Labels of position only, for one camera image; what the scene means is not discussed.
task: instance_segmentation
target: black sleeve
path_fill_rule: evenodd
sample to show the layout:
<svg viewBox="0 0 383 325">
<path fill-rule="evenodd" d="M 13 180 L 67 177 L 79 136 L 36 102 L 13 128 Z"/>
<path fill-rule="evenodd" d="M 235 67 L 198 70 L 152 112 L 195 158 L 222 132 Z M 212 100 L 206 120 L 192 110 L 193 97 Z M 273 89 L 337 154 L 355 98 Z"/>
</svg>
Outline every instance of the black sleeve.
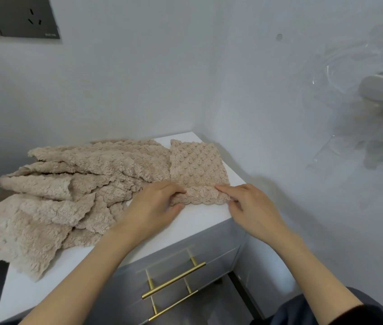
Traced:
<svg viewBox="0 0 383 325">
<path fill-rule="evenodd" d="M 377 306 L 361 305 L 341 314 L 330 325 L 383 325 L 383 312 Z"/>
</svg>

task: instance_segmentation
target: gold handle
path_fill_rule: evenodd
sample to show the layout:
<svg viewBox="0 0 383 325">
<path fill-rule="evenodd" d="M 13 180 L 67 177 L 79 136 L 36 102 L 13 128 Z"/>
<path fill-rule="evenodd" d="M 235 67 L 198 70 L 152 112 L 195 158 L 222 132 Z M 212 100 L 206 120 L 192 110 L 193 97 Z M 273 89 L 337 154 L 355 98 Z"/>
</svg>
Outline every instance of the gold handle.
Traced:
<svg viewBox="0 0 383 325">
<path fill-rule="evenodd" d="M 159 285 L 157 287 L 154 287 L 154 283 L 152 282 L 152 278 L 149 278 L 149 275 L 148 275 L 149 291 L 147 291 L 146 293 L 142 294 L 142 299 L 146 299 L 148 296 L 153 295 L 154 293 L 156 293 L 159 290 L 165 288 L 166 286 L 169 286 L 170 284 L 175 283 L 177 280 L 179 280 L 181 278 L 184 278 L 185 276 L 193 273 L 194 271 L 196 271 L 199 268 L 202 268 L 203 266 L 206 265 L 206 262 L 202 262 L 200 264 L 197 264 L 197 262 L 194 259 L 194 257 L 191 257 L 190 260 L 193 263 L 193 268 L 190 268 L 189 270 L 184 271 L 182 274 L 180 274 L 180 275 L 178 275 L 178 276 L 168 280 L 167 282 L 165 282 L 165 283 L 163 283 L 163 284 L 161 284 L 161 285 Z"/>
<path fill-rule="evenodd" d="M 184 298 L 182 298 L 181 300 L 175 302 L 173 305 L 171 305 L 170 307 L 167 307 L 166 309 L 158 312 L 157 311 L 157 307 L 154 303 L 154 300 L 152 299 L 152 296 L 151 296 L 151 301 L 152 301 L 152 310 L 154 311 L 154 315 L 152 317 L 150 317 L 148 319 L 148 322 L 150 322 L 151 320 L 154 320 L 155 318 L 157 318 L 158 316 L 164 314 L 166 311 L 169 311 L 170 309 L 172 309 L 174 306 L 177 306 L 179 305 L 181 302 L 183 302 L 184 300 L 188 299 L 189 297 L 191 297 L 192 295 L 196 294 L 199 290 L 196 290 L 194 292 L 191 291 L 190 289 L 190 286 L 189 284 L 187 283 L 187 280 L 184 278 L 184 281 L 185 281 L 185 285 L 187 286 L 187 290 L 188 290 L 188 295 L 185 296 Z"/>
</svg>

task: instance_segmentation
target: pile of towels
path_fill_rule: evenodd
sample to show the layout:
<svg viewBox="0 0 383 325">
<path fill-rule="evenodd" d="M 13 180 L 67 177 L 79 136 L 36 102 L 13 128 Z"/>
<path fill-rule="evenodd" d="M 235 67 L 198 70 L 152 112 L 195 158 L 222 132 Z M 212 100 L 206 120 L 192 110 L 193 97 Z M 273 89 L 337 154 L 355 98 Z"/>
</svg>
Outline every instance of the pile of towels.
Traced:
<svg viewBox="0 0 383 325">
<path fill-rule="evenodd" d="M 147 183 L 187 190 L 171 204 L 223 204 L 228 176 L 214 144 L 101 140 L 35 148 L 37 162 L 0 177 L 0 260 L 38 280 L 58 249 L 95 245 Z"/>
</svg>

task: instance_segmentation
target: cabinet top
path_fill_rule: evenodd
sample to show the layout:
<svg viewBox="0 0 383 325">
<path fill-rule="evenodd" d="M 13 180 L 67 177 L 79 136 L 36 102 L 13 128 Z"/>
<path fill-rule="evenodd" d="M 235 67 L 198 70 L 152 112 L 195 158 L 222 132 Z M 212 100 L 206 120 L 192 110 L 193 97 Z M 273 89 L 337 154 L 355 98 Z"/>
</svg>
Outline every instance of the cabinet top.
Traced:
<svg viewBox="0 0 383 325">
<path fill-rule="evenodd" d="M 164 147 L 170 148 L 170 140 L 201 142 L 194 132 L 156 138 Z M 232 186 L 244 181 L 225 163 Z M 180 240 L 197 234 L 230 218 L 227 205 L 187 205 L 170 226 L 158 235 L 135 248 L 121 263 L 120 267 L 146 257 Z M 92 250 L 91 247 L 75 246 L 58 251 L 44 276 L 34 283 L 25 274 L 9 267 L 0 298 L 0 322 L 17 316 L 45 298 Z"/>
</svg>

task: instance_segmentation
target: person's right arm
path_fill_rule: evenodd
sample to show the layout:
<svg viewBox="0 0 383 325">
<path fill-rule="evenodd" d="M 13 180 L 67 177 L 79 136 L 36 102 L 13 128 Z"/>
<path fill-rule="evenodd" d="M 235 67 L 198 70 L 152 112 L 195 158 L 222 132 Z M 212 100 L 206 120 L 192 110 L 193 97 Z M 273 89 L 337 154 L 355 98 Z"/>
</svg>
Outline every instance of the person's right arm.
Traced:
<svg viewBox="0 0 383 325">
<path fill-rule="evenodd" d="M 250 235 L 267 243 L 285 262 L 303 291 L 319 325 L 362 305 L 283 221 L 274 203 L 251 184 L 216 188 L 238 200 L 229 202 L 232 218 Z"/>
</svg>

